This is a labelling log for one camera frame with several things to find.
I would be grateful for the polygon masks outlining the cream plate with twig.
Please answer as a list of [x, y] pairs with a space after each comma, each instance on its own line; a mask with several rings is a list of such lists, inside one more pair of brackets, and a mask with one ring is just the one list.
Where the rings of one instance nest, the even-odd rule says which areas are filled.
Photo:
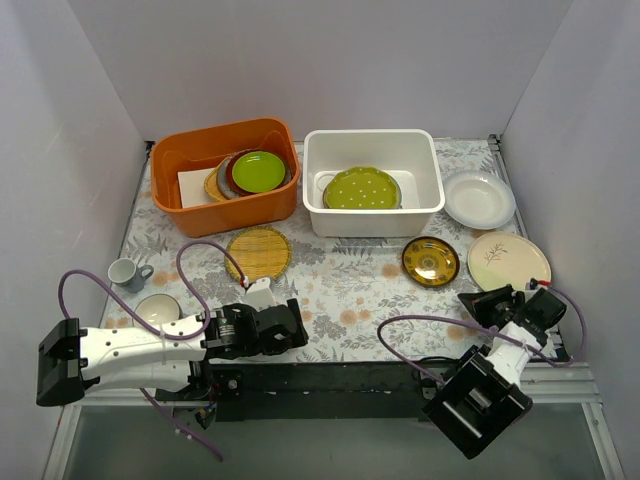
[[532, 278], [550, 282], [552, 271], [544, 253], [528, 239], [509, 232], [490, 232], [469, 248], [467, 266], [481, 290], [509, 284], [525, 290]]

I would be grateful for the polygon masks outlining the yellow brown patterned plate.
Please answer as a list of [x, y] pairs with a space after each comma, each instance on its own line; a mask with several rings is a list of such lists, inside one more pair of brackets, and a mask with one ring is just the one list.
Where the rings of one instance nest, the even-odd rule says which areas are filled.
[[455, 249], [444, 240], [431, 236], [412, 239], [404, 247], [401, 260], [405, 273], [425, 288], [450, 284], [461, 266]]

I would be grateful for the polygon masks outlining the green polka dot plate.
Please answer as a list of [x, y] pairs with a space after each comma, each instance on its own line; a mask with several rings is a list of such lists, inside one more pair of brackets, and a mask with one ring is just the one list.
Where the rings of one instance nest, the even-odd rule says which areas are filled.
[[375, 167], [358, 166], [338, 172], [323, 192], [329, 209], [394, 209], [394, 187], [390, 174]]

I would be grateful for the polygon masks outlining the white watermelon pattern plate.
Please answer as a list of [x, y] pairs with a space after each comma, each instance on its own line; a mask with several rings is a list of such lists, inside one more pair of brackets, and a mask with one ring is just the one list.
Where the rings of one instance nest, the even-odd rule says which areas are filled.
[[401, 187], [399, 185], [399, 183], [396, 181], [396, 179], [390, 175], [390, 182], [394, 187], [394, 198], [395, 198], [395, 202], [392, 208], [394, 209], [401, 209], [402, 208], [402, 190]]

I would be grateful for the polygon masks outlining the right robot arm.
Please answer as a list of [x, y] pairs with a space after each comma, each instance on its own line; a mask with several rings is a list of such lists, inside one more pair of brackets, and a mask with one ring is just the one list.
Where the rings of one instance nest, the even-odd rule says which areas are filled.
[[516, 291], [510, 285], [458, 295], [470, 316], [495, 328], [490, 347], [473, 346], [446, 371], [445, 383], [423, 409], [427, 418], [468, 458], [483, 452], [507, 427], [528, 413], [532, 399], [521, 375], [564, 316], [566, 304], [544, 288]]

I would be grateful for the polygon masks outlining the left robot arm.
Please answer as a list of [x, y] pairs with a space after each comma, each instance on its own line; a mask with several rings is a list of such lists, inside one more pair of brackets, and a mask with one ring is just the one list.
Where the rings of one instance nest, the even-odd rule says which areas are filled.
[[[83, 328], [64, 319], [38, 345], [36, 404], [64, 406], [100, 389], [181, 390], [193, 400], [213, 386], [211, 373], [198, 365], [210, 359], [235, 360], [281, 355], [308, 343], [298, 302], [290, 299], [263, 309], [235, 303], [161, 326], [158, 336], [144, 328]], [[178, 382], [157, 368], [186, 363]]]

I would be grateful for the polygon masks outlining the white paper in bin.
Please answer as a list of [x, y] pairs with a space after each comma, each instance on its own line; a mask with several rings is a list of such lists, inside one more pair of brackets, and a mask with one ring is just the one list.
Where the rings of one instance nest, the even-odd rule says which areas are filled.
[[206, 192], [204, 182], [213, 168], [182, 171], [177, 174], [181, 208], [187, 209], [214, 203], [215, 200]]

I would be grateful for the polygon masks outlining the dark red plate in bin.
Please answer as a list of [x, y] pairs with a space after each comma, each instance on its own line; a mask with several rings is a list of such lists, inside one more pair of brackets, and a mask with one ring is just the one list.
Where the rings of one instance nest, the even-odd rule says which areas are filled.
[[[229, 183], [229, 185], [230, 185], [230, 186], [231, 186], [231, 187], [232, 187], [232, 188], [233, 188], [233, 189], [234, 189], [238, 194], [240, 194], [241, 196], [248, 196], [248, 195], [254, 195], [254, 194], [261, 194], [261, 193], [248, 193], [248, 192], [246, 192], [246, 191], [244, 191], [244, 190], [241, 190], [241, 189], [240, 189], [240, 188], [235, 184], [235, 182], [233, 181], [232, 176], [231, 176], [231, 170], [232, 170], [232, 166], [233, 166], [234, 162], [235, 162], [235, 161], [236, 161], [236, 160], [237, 160], [241, 155], [246, 154], [246, 153], [249, 153], [249, 152], [253, 152], [253, 151], [264, 151], [264, 150], [248, 150], [248, 151], [246, 151], [246, 152], [238, 152], [238, 153], [236, 153], [236, 154], [234, 154], [234, 155], [233, 155], [233, 156], [234, 156], [234, 159], [231, 161], [231, 163], [229, 164], [229, 166], [228, 166], [228, 168], [227, 168], [227, 172], [226, 172], [226, 175], [227, 175], [227, 182], [228, 182], [228, 183]], [[285, 184], [289, 181], [289, 176], [290, 176], [290, 170], [289, 170], [289, 167], [288, 167], [287, 163], [286, 163], [283, 159], [281, 159], [281, 160], [282, 160], [282, 161], [284, 162], [284, 164], [285, 164], [286, 174], [285, 174], [285, 178], [284, 178], [283, 182], [282, 182], [282, 183], [280, 184], [280, 186], [279, 186], [279, 187], [277, 187], [276, 189], [278, 189], [278, 188], [280, 188], [281, 186], [285, 185]]]

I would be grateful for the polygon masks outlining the woven mat in bin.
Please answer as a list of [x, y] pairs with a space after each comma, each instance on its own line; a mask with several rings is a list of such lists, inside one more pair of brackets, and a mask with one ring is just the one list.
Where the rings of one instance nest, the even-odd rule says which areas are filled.
[[217, 188], [216, 174], [217, 174], [218, 167], [219, 166], [212, 169], [211, 172], [207, 175], [207, 177], [204, 180], [203, 188], [205, 193], [209, 196], [209, 198], [212, 201], [222, 202], [229, 199], [226, 199]]

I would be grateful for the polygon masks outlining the grey plate in bin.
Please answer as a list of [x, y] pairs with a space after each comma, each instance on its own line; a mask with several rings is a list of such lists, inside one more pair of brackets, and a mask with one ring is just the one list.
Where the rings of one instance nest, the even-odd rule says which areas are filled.
[[234, 159], [234, 156], [228, 156], [218, 167], [217, 170], [217, 174], [216, 174], [216, 183], [217, 183], [217, 188], [220, 191], [220, 193], [226, 198], [226, 199], [236, 199], [240, 197], [240, 194], [238, 194], [227, 182], [227, 168], [229, 166], [229, 164], [231, 163], [231, 161]]

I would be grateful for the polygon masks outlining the green round plate in bin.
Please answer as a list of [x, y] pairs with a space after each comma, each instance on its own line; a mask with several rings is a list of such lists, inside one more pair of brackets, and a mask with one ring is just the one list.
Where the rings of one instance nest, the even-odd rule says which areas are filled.
[[231, 170], [235, 184], [248, 193], [264, 193], [276, 189], [283, 182], [285, 174], [284, 162], [277, 155], [266, 151], [241, 155]]

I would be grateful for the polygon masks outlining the white plastic bin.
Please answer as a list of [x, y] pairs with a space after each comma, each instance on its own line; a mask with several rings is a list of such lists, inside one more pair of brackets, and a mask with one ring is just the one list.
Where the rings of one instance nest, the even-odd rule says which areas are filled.
[[302, 194], [321, 237], [417, 236], [445, 205], [434, 140], [419, 129], [309, 133]]

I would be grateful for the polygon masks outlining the orange plastic bin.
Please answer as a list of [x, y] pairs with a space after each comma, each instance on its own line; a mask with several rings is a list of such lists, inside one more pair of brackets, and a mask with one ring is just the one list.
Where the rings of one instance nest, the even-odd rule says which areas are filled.
[[[269, 153], [282, 161], [282, 181], [250, 190], [234, 173], [242, 157]], [[284, 220], [297, 205], [301, 167], [288, 126], [257, 118], [170, 135], [152, 149], [156, 206], [190, 238]]]

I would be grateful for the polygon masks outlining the white scalloped paper plate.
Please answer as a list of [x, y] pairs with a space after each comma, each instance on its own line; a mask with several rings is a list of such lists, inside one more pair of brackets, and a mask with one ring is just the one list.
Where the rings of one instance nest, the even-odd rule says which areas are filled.
[[288, 350], [286, 352], [277, 355], [265, 355], [259, 354], [251, 356], [245, 359], [247, 363], [260, 363], [260, 364], [281, 364], [291, 363], [295, 359], [294, 351]]

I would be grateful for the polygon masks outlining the round woven bamboo mat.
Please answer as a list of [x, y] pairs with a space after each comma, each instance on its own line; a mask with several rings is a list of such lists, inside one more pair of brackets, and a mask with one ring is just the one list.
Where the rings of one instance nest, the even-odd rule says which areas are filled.
[[277, 279], [289, 266], [292, 248], [289, 240], [272, 227], [251, 227], [236, 234], [226, 250], [250, 281], [262, 277]]

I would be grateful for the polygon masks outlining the small white bowl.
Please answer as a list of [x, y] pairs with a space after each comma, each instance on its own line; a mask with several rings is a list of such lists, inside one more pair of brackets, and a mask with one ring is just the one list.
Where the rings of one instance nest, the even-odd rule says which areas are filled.
[[182, 316], [177, 300], [167, 294], [154, 294], [144, 298], [134, 313], [153, 327], [179, 320]]

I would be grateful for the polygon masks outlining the white deep bowl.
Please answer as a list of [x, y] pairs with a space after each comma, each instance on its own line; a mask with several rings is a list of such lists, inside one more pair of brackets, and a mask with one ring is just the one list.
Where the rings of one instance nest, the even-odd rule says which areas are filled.
[[510, 187], [495, 175], [480, 170], [461, 170], [443, 183], [444, 209], [463, 226], [492, 230], [508, 223], [516, 201]]

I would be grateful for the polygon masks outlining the floral patterned table mat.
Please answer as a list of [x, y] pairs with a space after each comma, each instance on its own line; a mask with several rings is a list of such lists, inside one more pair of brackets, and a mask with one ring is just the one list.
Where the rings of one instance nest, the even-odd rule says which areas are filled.
[[[500, 175], [487, 140], [436, 139], [435, 149], [444, 179], [458, 170], [483, 170]], [[154, 267], [154, 275], [137, 295], [121, 294], [131, 308], [152, 294], [174, 297], [185, 315], [201, 305], [182, 283], [175, 255], [188, 239], [153, 202], [150, 168], [145, 165], [132, 221], [122, 256]], [[313, 232], [309, 212], [302, 202], [286, 220], [269, 226], [290, 242], [292, 258], [284, 273], [272, 283], [279, 301], [297, 298], [305, 328], [306, 347], [294, 349], [292, 362], [394, 361], [378, 341], [377, 326], [396, 315], [433, 314], [469, 319], [457, 299], [458, 292], [477, 291], [466, 265], [468, 248], [486, 232], [472, 230], [452, 220], [443, 210], [435, 214], [422, 234], [442, 239], [457, 252], [461, 268], [443, 288], [427, 289], [404, 273], [401, 253], [409, 238], [322, 238]], [[210, 246], [194, 246], [182, 257], [182, 268], [210, 307], [242, 299], [243, 291], [224, 265], [225, 257]], [[482, 343], [475, 331], [427, 321], [402, 321], [384, 328], [384, 338], [410, 358], [458, 358], [469, 346]]]

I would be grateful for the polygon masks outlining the teal white dotted mug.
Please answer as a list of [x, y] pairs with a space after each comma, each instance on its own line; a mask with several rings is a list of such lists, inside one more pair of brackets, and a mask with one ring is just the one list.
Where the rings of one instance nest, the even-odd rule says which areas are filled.
[[108, 269], [108, 278], [112, 284], [130, 294], [140, 292], [145, 282], [153, 275], [151, 265], [137, 265], [133, 260], [120, 258], [114, 261]]

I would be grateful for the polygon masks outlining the aluminium frame rail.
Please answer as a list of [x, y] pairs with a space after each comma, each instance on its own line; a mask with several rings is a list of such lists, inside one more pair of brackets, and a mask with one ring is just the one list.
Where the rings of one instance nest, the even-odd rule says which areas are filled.
[[138, 393], [89, 396], [64, 409], [48, 479], [620, 479], [601, 398], [584, 365], [523, 375], [532, 411], [466, 459], [421, 418], [220, 422], [205, 437], [171, 429]]

